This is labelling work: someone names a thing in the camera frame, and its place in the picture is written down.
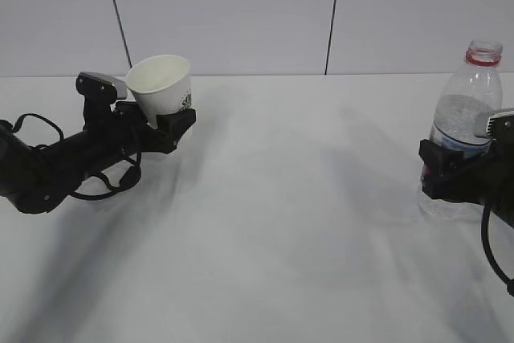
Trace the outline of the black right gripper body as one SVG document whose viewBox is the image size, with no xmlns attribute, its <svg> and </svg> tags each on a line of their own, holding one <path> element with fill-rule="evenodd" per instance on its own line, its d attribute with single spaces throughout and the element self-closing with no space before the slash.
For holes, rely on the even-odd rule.
<svg viewBox="0 0 514 343">
<path fill-rule="evenodd" d="M 495 214 L 513 213 L 513 145 L 494 141 L 486 153 L 464 158 L 455 183 L 459 198 L 448 202 L 492 205 Z"/>
</svg>

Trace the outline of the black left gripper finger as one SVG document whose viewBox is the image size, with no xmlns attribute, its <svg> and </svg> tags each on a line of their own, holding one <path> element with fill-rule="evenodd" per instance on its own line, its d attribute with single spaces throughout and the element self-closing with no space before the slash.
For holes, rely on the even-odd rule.
<svg viewBox="0 0 514 343">
<path fill-rule="evenodd" d="M 157 152 L 172 153 L 197 119 L 196 110 L 186 108 L 167 115 L 157 115 Z"/>
<path fill-rule="evenodd" d="M 117 101 L 112 110 L 112 127 L 138 129 L 148 125 L 148 120 L 137 102 Z"/>
</svg>

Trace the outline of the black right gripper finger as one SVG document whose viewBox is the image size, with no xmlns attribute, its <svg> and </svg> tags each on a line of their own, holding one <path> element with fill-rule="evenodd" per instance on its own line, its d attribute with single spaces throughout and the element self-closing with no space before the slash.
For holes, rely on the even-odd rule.
<svg viewBox="0 0 514 343">
<path fill-rule="evenodd" d="M 418 155 L 422 159 L 422 192 L 429 198 L 459 198 L 459 167 L 464 160 L 462 150 L 448 149 L 431 140 L 419 143 Z"/>
</svg>

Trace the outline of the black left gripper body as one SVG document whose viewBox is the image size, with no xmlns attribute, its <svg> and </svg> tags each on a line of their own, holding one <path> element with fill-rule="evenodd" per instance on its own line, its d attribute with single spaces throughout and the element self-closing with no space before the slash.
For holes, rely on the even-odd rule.
<svg viewBox="0 0 514 343">
<path fill-rule="evenodd" d="M 112 110 L 115 104 L 96 98 L 84 99 L 84 131 L 109 148 L 123 149 L 127 154 L 141 151 L 157 153 L 157 128 L 148 125 L 138 129 L 112 127 Z"/>
</svg>

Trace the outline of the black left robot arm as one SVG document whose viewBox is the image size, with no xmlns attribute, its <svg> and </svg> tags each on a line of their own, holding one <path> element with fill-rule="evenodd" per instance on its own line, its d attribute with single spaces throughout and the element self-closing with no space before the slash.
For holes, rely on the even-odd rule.
<svg viewBox="0 0 514 343">
<path fill-rule="evenodd" d="M 160 115 L 152 128 L 137 103 L 118 101 L 105 116 L 85 116 L 81 132 L 37 146 L 15 135 L 25 118 L 1 122 L 1 196 L 24 214 L 42 214 L 66 197 L 98 201 L 133 188 L 143 154 L 172 153 L 196 112 Z"/>
</svg>

